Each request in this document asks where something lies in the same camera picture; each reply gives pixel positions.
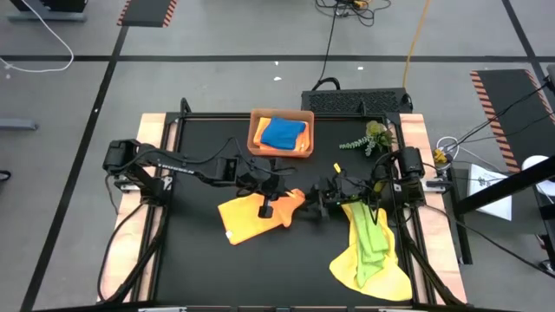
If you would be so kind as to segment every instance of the black cable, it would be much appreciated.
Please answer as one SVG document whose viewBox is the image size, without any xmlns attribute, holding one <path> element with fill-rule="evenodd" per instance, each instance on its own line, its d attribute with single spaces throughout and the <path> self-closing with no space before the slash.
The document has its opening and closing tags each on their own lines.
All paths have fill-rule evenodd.
<svg viewBox="0 0 555 312">
<path fill-rule="evenodd" d="M 487 237 L 485 234 L 481 233 L 480 231 L 475 230 L 474 228 L 471 228 L 470 226 L 468 226 L 468 225 L 462 223 L 461 221 L 457 220 L 456 218 L 451 218 L 451 216 L 449 216 L 449 215 L 448 215 L 446 212 L 444 212 L 443 210 L 441 210 L 441 209 L 439 209 L 439 208 L 435 208 L 435 207 L 433 207 L 433 206 L 431 206 L 431 205 L 424 205 L 424 206 L 427 207 L 427 208 L 429 208 L 429 209 L 432 209 L 432 210 L 434 210 L 434 211 L 437 211 L 437 212 L 439 212 L 439 213 L 445 215 L 445 216 L 446 216 L 448 219 L 450 219 L 452 222 L 455 222 L 456 224 L 458 224 L 458 225 L 464 227 L 465 229 L 467 229 L 467 230 L 469 230 L 469 231 L 471 231 L 471 232 L 473 232 L 473 233 L 475 233 L 475 234 L 481 236 L 481 237 L 484 238 L 486 241 L 488 241 L 488 242 L 490 242 L 491 244 L 493 244 L 495 247 L 497 247 L 497 248 L 503 250 L 503 251 L 506 252 L 507 254 L 509 254 L 509 255 L 515 257 L 516 259 L 520 260 L 520 262 L 522 262 L 522 263 L 524 263 L 524 264 L 530 266 L 531 268 L 534 268 L 535 270 L 538 270 L 538 271 L 540 271 L 540 272 L 546 274 L 547 276 L 549 276 L 549 277 L 551 277 L 551 278 L 555 278 L 555 276 L 552 275 L 551 273 L 546 272 L 545 270 L 542 270 L 538 265 L 536 265 L 536 264 L 534 264 L 534 263 L 531 263 L 530 261 L 524 259 L 523 257 L 521 257 L 521 256 L 517 255 L 516 253 L 510 251 L 509 249 L 507 249 L 507 248 L 501 246 L 500 244 L 496 243 L 495 241 L 493 241 L 491 238 Z"/>
<path fill-rule="evenodd" d="M 106 186 L 106 190 L 108 191 L 108 196 L 110 197 L 110 203 L 112 204 L 112 207 L 114 207 L 114 211 L 115 211 L 115 215 L 118 215 L 118 207 L 115 205 L 114 202 L 114 194 L 112 194 L 112 190 L 110 189 L 110 185 L 108 183 L 108 179 L 110 179 L 110 174 L 106 175 L 106 178 L 104 178 L 104 185 Z"/>
<path fill-rule="evenodd" d="M 477 165 L 477 166 L 479 166 L 478 164 L 475 164 L 475 163 L 473 163 L 472 161 L 466 161 L 466 160 L 451 160 L 451 162 L 452 162 L 452 163 L 461 163 L 461 164 L 469 164 L 469 165 Z M 505 174 L 505 175 L 511 175 L 511 174 L 513 174 L 512 172 L 502 172 L 502 171 L 497 171 L 497 170 L 493 170 L 493 169 L 487 169 L 487 170 L 488 170 L 488 171 L 491 171 L 491 172 L 499 173 L 499 174 Z"/>
<path fill-rule="evenodd" d="M 513 108 L 515 105 L 519 104 L 520 102 L 523 102 L 525 100 L 527 100 L 528 98 L 530 98 L 531 96 L 533 96 L 534 94 L 536 94 L 537 92 L 539 92 L 542 88 L 545 88 L 547 86 L 549 82 L 544 83 L 543 85 L 541 85 L 539 88 L 535 89 L 534 91 L 532 91 L 529 94 L 524 95 L 523 97 L 521 97 L 520 99 L 516 100 L 513 104 L 509 105 L 507 108 L 501 110 L 499 113 L 495 114 L 494 117 L 492 117 L 491 119 L 487 119 L 487 121 L 484 121 L 483 123 L 479 124 L 477 127 L 474 127 L 472 130 L 470 130 L 467 134 L 461 136 L 458 139 L 458 143 L 454 144 L 451 148 L 449 148 L 446 153 L 448 153 L 449 151 L 452 151 L 453 149 L 455 149 L 457 146 L 459 146 L 460 144 L 464 143 L 468 138 L 470 138 L 471 136 L 475 135 L 477 132 L 479 132 L 479 130 L 483 129 L 484 127 L 486 127 L 487 125 L 489 125 L 490 123 L 492 123 L 492 121 L 497 120 L 500 116 L 506 114 L 506 112 L 508 112 L 511 108 Z"/>
<path fill-rule="evenodd" d="M 355 5 L 350 1 L 338 0 L 338 2 L 341 3 L 342 5 L 337 6 L 337 11 L 339 10 L 343 10 L 343 11 L 341 11 L 341 13 L 335 12 L 334 16 L 336 16 L 337 18 L 356 16 L 358 18 L 358 21 L 366 27 L 374 26 L 376 11 L 385 10 L 391 6 L 390 0 L 383 0 L 383 2 L 386 3 L 386 5 L 379 8 L 375 8 L 373 10 L 369 8 L 368 3 L 366 4 L 366 8 L 359 9 L 355 7 Z M 335 5 L 327 5 L 324 0 L 322 0 L 322 4 L 320 4 L 319 0 L 315 0 L 314 6 L 320 13 L 329 17 L 333 17 L 333 16 L 331 14 L 324 12 L 322 9 L 331 9 L 336 7 Z M 364 20 L 371 21 L 372 23 L 365 23 Z"/>
<path fill-rule="evenodd" d="M 438 167 L 436 167 L 436 166 L 432 166 L 432 165 L 427 164 L 427 163 L 422 163 L 422 164 L 423 164 L 424 166 L 432 167 L 432 168 L 434 168 L 435 170 L 440 170 L 440 168 L 438 168 Z"/>
<path fill-rule="evenodd" d="M 143 157 L 143 156 L 145 156 L 146 154 L 149 154 L 149 153 L 160 153 L 160 154 L 163 154 L 163 155 L 167 156 L 168 158 L 171 158 L 171 159 L 174 159 L 174 160 L 177 160 L 177 161 L 188 162 L 187 157 L 185 157 L 185 156 L 183 156 L 181 158 L 178 158 L 178 157 L 175 157 L 175 156 L 173 156 L 169 153 L 165 153 L 165 151 L 163 151 L 163 150 L 160 150 L 158 148 L 153 148 L 153 149 L 149 149 L 149 150 L 137 153 L 135 155 L 135 157 L 133 157 L 133 159 L 129 160 L 126 164 L 114 168 L 114 171 L 120 172 L 120 171 L 123 171 L 123 170 L 127 169 L 129 166 L 131 166 L 133 163 L 135 163 L 141 157 Z"/>
<path fill-rule="evenodd" d="M 405 209 L 405 207 L 403 207 L 401 209 L 396 209 L 395 211 L 400 211 L 401 215 L 404 217 L 405 216 L 404 209 Z M 408 221 L 410 221 L 413 218 L 413 216 L 415 215 L 416 208 L 415 207 L 409 207 L 409 209 L 410 209 L 410 214 L 408 215 L 408 218 L 402 220 L 401 222 L 399 222 L 397 224 L 388 224 L 388 226 L 395 228 L 395 227 L 397 227 L 397 225 L 404 225 Z"/>
<path fill-rule="evenodd" d="M 162 208 L 162 213 L 160 216 L 160 224 L 158 226 L 158 229 L 156 230 L 156 234 L 154 234 L 154 237 L 152 238 L 150 244 L 146 248 L 145 252 L 137 260 L 137 263 L 131 269 L 126 279 L 123 281 L 120 287 L 118 287 L 118 289 L 114 292 L 114 294 L 105 300 L 105 302 L 123 302 L 125 300 L 127 293 L 134 286 L 140 274 L 142 274 L 142 271 L 147 266 L 150 260 L 150 257 L 160 247 L 161 236 L 166 229 L 166 223 L 167 223 L 167 208 L 165 206 L 161 206 L 161 208 Z"/>
<path fill-rule="evenodd" d="M 529 127 L 533 126 L 534 124 L 536 124 L 536 123 L 538 123 L 538 122 L 544 120 L 545 118 L 548 118 L 548 117 L 551 116 L 551 115 L 553 115 L 553 113 L 549 113 L 549 114 L 547 114 L 547 115 L 545 115 L 545 116 L 543 116 L 543 117 L 541 117 L 541 118 L 538 118 L 538 119 L 536 119 L 536 120 L 530 122 L 530 123 L 527 124 L 526 126 L 520 128 L 518 131 L 509 133 L 509 134 L 505 134 L 504 136 L 505 136 L 505 137 L 508 137 L 508 136 L 511 136 L 511 135 L 514 135 L 514 134 L 521 133 L 521 132 L 525 131 L 527 128 L 529 128 Z M 485 137 L 485 138 L 476 139 L 476 140 L 469 140 L 469 141 L 466 141 L 465 143 L 472 143 L 472 142 L 478 142 L 478 141 L 481 141 L 481 140 L 496 139 L 496 138 L 497 138 L 496 136 L 490 136 L 490 137 Z"/>
<path fill-rule="evenodd" d="M 322 73 L 320 74 L 320 78 L 318 82 L 320 82 L 323 78 L 323 73 L 326 71 L 326 64 L 328 63 L 328 56 L 330 55 L 330 46 L 331 46 L 331 37 L 333 36 L 333 29 L 336 27 L 336 17 L 337 17 L 337 7 L 339 6 L 339 1 L 336 1 L 335 8 L 333 10 L 333 19 L 331 20 L 331 30 L 330 30 L 330 39 L 328 39 L 328 48 L 326 49 L 326 56 L 323 58 L 323 67 Z"/>
<path fill-rule="evenodd" d="M 273 175 L 277 175 L 277 176 L 288 176 L 288 175 L 292 175 L 293 173 L 297 172 L 297 168 L 295 167 L 286 167 L 286 168 L 279 168 L 279 169 L 275 169 L 275 170 L 268 170 L 266 168 L 260 167 L 260 166 L 256 166 L 254 164 L 252 164 L 249 160 L 246 159 L 246 157 L 243 155 L 243 150 L 241 149 L 241 146 L 239 145 L 239 142 L 237 140 L 237 138 L 235 137 L 231 137 L 228 139 L 229 140 L 235 140 L 235 146 L 237 147 L 237 150 L 239 152 L 239 156 L 241 157 L 241 159 L 252 169 L 252 168 L 256 168 L 260 171 L 269 173 L 269 174 L 273 174 Z"/>
<path fill-rule="evenodd" d="M 98 297 L 101 299 L 101 301 L 106 300 L 102 295 L 102 290 L 101 290 L 102 275 L 104 273 L 104 267 L 106 266 L 106 261 L 108 260 L 108 253 L 110 252 L 110 247 L 112 247 L 112 242 L 114 241 L 115 235 L 118 233 L 120 228 L 140 210 L 140 208 L 143 205 L 144 205 L 143 203 L 140 203 L 135 209 L 131 211 L 131 213 L 129 213 L 125 218 L 123 218 L 123 220 L 121 220 L 118 226 L 115 227 L 114 232 L 112 233 L 112 235 L 110 236 L 110 239 L 108 240 L 108 244 L 106 245 L 106 250 L 104 251 L 104 257 L 102 258 L 102 262 L 101 262 L 100 273 L 98 275 L 98 279 L 96 280 L 96 293 L 98 294 Z"/>
<path fill-rule="evenodd" d="M 471 163 L 471 162 L 469 162 L 469 161 L 457 161 L 457 162 L 466 162 L 466 163 L 469 163 L 469 164 L 473 164 L 473 163 Z M 441 169 L 441 168 L 437 168 L 437 167 L 432 166 L 432 165 L 427 164 L 427 163 L 422 163 L 422 164 L 423 164 L 424 166 L 430 166 L 430 167 L 434 168 L 435 170 Z M 466 181 L 481 181 L 481 182 L 491 182 L 491 181 L 497 181 L 497 180 L 505 179 L 505 178 L 495 178 L 495 179 L 488 179 L 488 180 L 486 180 L 486 179 L 470 179 L 470 178 L 462 178 L 462 177 L 454 177 L 454 178 L 455 178 L 455 179 L 463 179 L 463 180 L 466 180 Z"/>
<path fill-rule="evenodd" d="M 368 186 L 368 185 L 364 185 L 364 184 L 360 184 L 360 183 L 353 182 L 353 181 L 349 180 L 349 178 L 347 178 L 347 177 L 342 177 L 342 176 L 340 176 L 340 175 L 337 175 L 337 177 L 340 178 L 340 179 L 343 179 L 343 180 L 345 180 L 345 181 L 347 181 L 347 182 L 349 182 L 349 183 L 351 183 L 351 184 L 354 185 L 354 186 L 364 187 L 364 188 L 368 189 L 370 192 L 375 193 L 375 191 L 372 190 L 372 188 L 370 188 L 370 186 Z"/>
<path fill-rule="evenodd" d="M 187 164 L 195 164 L 195 165 L 198 165 L 198 164 L 205 164 L 205 163 L 207 163 L 208 161 L 210 161 L 210 160 L 212 160 L 212 159 L 215 159 L 216 156 L 218 156 L 220 153 L 222 153 L 222 152 L 224 151 L 225 147 L 227 146 L 227 144 L 228 144 L 231 140 L 235 140 L 235 142 L 237 142 L 237 138 L 235 138 L 235 137 L 227 138 L 227 140 L 225 141 L 224 145 L 223 145 L 217 152 L 215 152 L 212 156 L 210 156 L 210 157 L 208 157 L 208 158 L 206 158 L 206 159 L 202 159 L 202 160 L 190 160 L 190 159 L 187 159 L 187 160 L 186 160 L 186 163 L 187 163 Z"/>
</svg>

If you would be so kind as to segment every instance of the white paper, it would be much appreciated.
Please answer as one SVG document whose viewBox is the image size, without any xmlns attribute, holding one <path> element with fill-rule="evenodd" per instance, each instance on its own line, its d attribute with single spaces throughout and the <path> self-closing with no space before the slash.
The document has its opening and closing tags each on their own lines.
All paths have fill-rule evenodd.
<svg viewBox="0 0 555 312">
<path fill-rule="evenodd" d="M 468 196 L 475 194 L 481 190 L 485 190 L 487 187 L 499 183 L 506 175 L 491 172 L 475 164 L 470 165 L 470 171 L 468 172 Z M 489 215 L 504 218 L 505 220 L 511 221 L 513 206 L 513 197 L 507 196 L 489 205 L 485 205 L 478 209 L 478 211 L 487 213 Z"/>
</svg>

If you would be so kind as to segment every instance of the yellow cloth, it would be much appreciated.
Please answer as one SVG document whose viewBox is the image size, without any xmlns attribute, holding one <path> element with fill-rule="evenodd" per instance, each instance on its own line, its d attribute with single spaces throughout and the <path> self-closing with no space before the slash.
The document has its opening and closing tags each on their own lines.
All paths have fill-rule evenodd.
<svg viewBox="0 0 555 312">
<path fill-rule="evenodd" d="M 270 202 L 274 210 L 271 218 L 258 217 L 258 209 L 264 203 L 264 196 L 257 193 L 219 205 L 219 215 L 224 222 L 225 235 L 230 244 L 242 243 L 279 225 L 289 227 L 293 212 L 304 202 L 304 193 L 294 189 L 287 192 L 287 195 Z"/>
<path fill-rule="evenodd" d="M 339 257 L 330 263 L 330 271 L 333 276 L 343 285 L 356 290 L 364 295 L 390 301 L 403 301 L 412 298 L 412 288 L 408 276 L 397 266 L 397 255 L 395 254 L 395 237 L 388 227 L 386 212 L 378 210 L 378 222 L 382 227 L 383 235 L 388 240 L 389 250 L 383 260 L 383 269 L 375 273 L 359 288 L 356 283 L 356 234 L 355 220 L 350 205 L 342 205 L 343 211 L 349 219 L 349 247 Z"/>
</svg>

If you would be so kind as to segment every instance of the artificial plant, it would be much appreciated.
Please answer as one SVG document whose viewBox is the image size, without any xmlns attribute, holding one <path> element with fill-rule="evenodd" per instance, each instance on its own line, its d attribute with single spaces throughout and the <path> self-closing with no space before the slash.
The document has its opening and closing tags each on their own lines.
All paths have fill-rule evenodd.
<svg viewBox="0 0 555 312">
<path fill-rule="evenodd" d="M 377 146 L 380 152 L 383 148 L 391 146 L 393 143 L 393 133 L 389 131 L 383 124 L 372 120 L 366 124 L 366 134 L 360 139 L 341 144 L 340 149 L 355 149 L 360 147 L 364 148 L 366 156 L 370 156 L 374 148 Z"/>
</svg>

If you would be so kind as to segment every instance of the black mat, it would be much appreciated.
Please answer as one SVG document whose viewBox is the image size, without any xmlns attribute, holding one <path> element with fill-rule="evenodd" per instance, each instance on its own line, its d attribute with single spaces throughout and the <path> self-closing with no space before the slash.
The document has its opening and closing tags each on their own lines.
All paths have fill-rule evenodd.
<svg viewBox="0 0 555 312">
<path fill-rule="evenodd" d="M 177 0 L 127 0 L 118 25 L 167 27 L 176 5 Z"/>
<path fill-rule="evenodd" d="M 485 93 L 479 92 L 479 96 L 480 93 L 486 94 L 495 113 L 502 111 L 539 87 L 533 81 L 532 75 L 525 69 L 484 70 L 477 73 L 483 84 L 483 89 L 486 91 Z M 509 166 L 509 169 L 516 167 L 517 170 L 515 171 L 518 171 L 522 167 L 524 160 L 530 156 L 551 156 L 555 153 L 555 145 L 552 144 L 553 138 L 555 138 L 555 117 L 546 117 L 549 113 L 552 113 L 552 109 L 544 96 L 534 94 L 499 117 L 503 134 L 500 135 L 502 138 L 498 140 L 498 143 L 504 158 L 506 158 L 506 164 Z M 542 118 L 544 119 L 517 133 L 523 127 Z M 495 133 L 498 131 L 493 123 L 492 130 Z M 510 153 L 504 153 L 506 148 L 503 146 L 505 142 L 503 138 L 505 138 L 507 145 L 510 147 Z M 511 154 L 516 161 L 516 165 L 507 162 L 507 159 L 511 158 Z"/>
<path fill-rule="evenodd" d="M 181 151 L 191 156 L 209 155 L 230 136 L 236 136 L 245 146 L 248 126 L 248 120 L 189 120 L 184 126 Z M 318 121 L 315 152 L 308 159 L 284 161 L 285 166 L 298 169 L 294 176 L 287 177 L 287 186 L 306 191 L 319 175 L 331 176 L 335 162 L 351 174 L 367 178 L 378 154 L 366 159 L 362 151 L 337 148 L 340 143 L 355 140 L 364 128 L 361 121 Z M 228 156 L 234 153 L 234 148 L 225 152 Z M 294 219 L 289 229 L 277 228 L 232 246 L 225 237 L 217 206 L 233 199 L 236 189 L 215 189 L 186 175 L 179 175 L 174 187 L 154 298 L 157 301 L 224 306 L 408 303 L 364 296 L 332 276 L 330 262 L 348 247 L 349 224 L 342 213 L 326 224 Z"/>
</svg>

